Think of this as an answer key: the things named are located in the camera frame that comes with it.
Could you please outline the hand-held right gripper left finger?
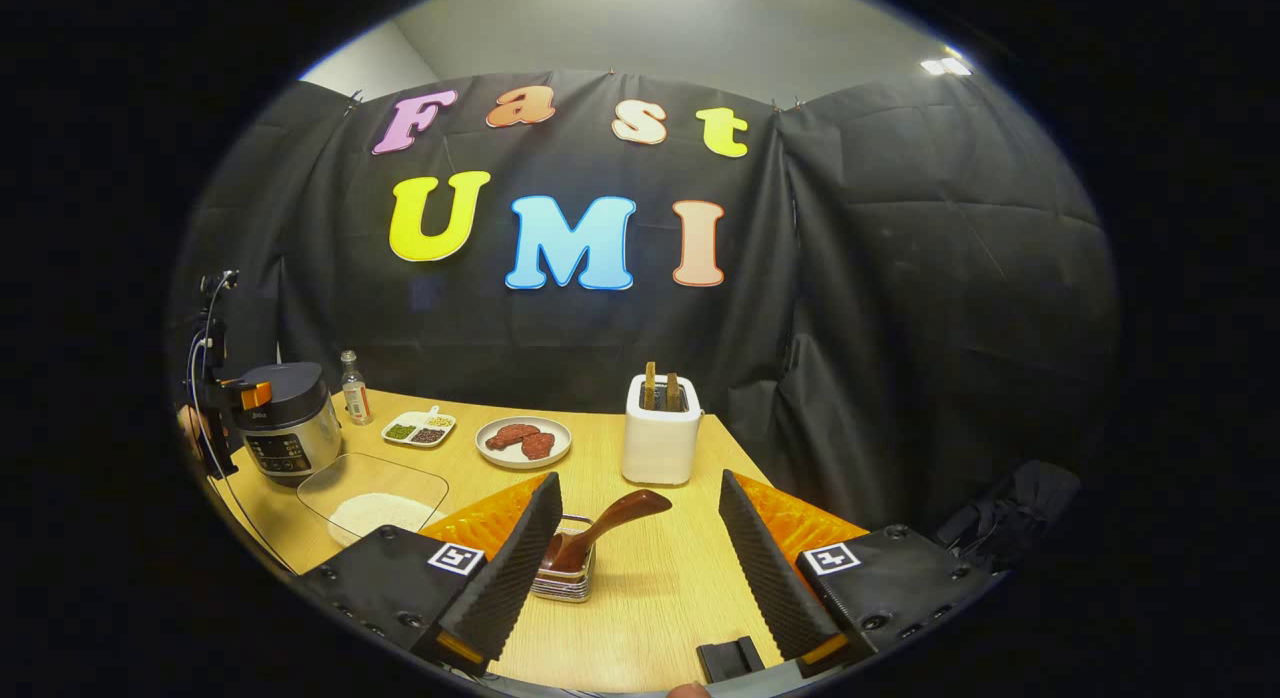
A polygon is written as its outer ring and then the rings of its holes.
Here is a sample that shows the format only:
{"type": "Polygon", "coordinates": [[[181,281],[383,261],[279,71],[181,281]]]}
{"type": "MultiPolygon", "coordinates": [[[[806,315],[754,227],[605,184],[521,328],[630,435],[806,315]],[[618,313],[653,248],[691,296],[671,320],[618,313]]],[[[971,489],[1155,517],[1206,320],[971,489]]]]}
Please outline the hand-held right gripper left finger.
{"type": "Polygon", "coordinates": [[[481,676],[515,629],[562,519],[561,480],[548,473],[516,485],[513,499],[475,526],[497,546],[375,528],[296,578],[317,605],[415,657],[481,676]]]}

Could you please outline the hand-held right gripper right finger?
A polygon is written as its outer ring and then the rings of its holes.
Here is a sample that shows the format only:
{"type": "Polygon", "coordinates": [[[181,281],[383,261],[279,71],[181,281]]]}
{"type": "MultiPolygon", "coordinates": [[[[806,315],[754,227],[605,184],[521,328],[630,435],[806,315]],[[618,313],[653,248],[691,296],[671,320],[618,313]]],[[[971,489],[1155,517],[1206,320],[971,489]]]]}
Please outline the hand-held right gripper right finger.
{"type": "Polygon", "coordinates": [[[1001,580],[909,526],[869,532],[731,470],[719,515],[781,657],[804,678],[913,645],[1001,580]]]}

